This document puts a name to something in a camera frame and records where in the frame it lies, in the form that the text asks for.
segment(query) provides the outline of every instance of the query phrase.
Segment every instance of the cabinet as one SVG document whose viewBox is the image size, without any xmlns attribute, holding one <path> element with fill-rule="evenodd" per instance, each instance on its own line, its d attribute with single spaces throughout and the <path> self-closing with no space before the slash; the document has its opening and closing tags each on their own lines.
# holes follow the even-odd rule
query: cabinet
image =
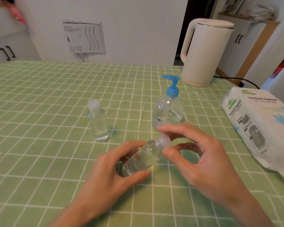
<svg viewBox="0 0 284 227">
<path fill-rule="evenodd" d="M 217 73 L 224 77 L 244 78 L 279 23 L 250 23 L 247 19 L 229 15 L 218 15 L 218 19 L 234 23 L 234 31 L 225 47 Z"/>
<path fill-rule="evenodd" d="M 0 7 L 0 64 L 16 60 L 40 61 L 40 57 L 25 26 Z"/>
</svg>

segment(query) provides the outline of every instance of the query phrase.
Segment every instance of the person's right hand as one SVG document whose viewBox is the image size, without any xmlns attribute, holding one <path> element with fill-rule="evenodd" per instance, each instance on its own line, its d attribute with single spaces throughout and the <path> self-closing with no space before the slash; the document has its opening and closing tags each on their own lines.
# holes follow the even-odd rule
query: person's right hand
<svg viewBox="0 0 284 227">
<path fill-rule="evenodd" d="M 226 206 L 243 226 L 273 226 L 244 185 L 218 139 L 187 122 L 158 129 L 171 140 L 186 137 L 193 141 L 165 148 L 162 152 L 190 185 L 209 199 Z M 198 153 L 199 162 L 193 164 L 186 160 L 178 152 L 183 149 Z"/>
</svg>

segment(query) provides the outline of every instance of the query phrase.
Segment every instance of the blue pump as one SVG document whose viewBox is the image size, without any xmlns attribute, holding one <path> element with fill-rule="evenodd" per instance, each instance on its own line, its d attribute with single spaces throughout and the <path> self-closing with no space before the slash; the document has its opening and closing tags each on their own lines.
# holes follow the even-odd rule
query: blue pump
<svg viewBox="0 0 284 227">
<path fill-rule="evenodd" d="M 173 81 L 173 85 L 167 88 L 166 95 L 170 98 L 178 97 L 179 89 L 177 88 L 177 83 L 181 79 L 181 77 L 172 76 L 172 75 L 163 75 L 162 78 Z"/>
</svg>

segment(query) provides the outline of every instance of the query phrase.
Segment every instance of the electric kettle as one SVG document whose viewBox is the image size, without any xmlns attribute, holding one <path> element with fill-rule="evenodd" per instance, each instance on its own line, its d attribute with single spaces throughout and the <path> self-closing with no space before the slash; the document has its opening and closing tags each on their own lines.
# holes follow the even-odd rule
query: electric kettle
<svg viewBox="0 0 284 227">
<path fill-rule="evenodd" d="M 198 18 L 189 23 L 181 50 L 184 83 L 195 87 L 211 83 L 233 28 L 224 20 Z"/>
</svg>

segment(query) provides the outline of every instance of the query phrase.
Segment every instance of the clear plastic bottle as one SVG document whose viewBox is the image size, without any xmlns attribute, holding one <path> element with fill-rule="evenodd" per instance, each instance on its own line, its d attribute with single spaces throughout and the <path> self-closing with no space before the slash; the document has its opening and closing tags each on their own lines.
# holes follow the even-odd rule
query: clear plastic bottle
<svg viewBox="0 0 284 227">
<path fill-rule="evenodd" d="M 98 100 L 91 100 L 88 102 L 89 112 L 89 126 L 92 129 L 93 136 L 97 142 L 105 142 L 109 139 L 109 133 L 106 125 L 105 112 L 100 107 Z"/>
<path fill-rule="evenodd" d="M 184 105 L 176 86 L 181 78 L 171 75 L 163 75 L 162 77 L 172 80 L 173 85 L 167 88 L 166 94 L 159 96 L 157 101 L 154 102 L 151 123 L 156 130 L 159 126 L 180 123 L 184 113 Z"/>
<path fill-rule="evenodd" d="M 123 165 L 123 174 L 127 177 L 138 171 L 147 170 L 163 157 L 162 150 L 170 146 L 170 138 L 165 134 L 161 134 L 156 140 L 149 140 Z"/>
</svg>

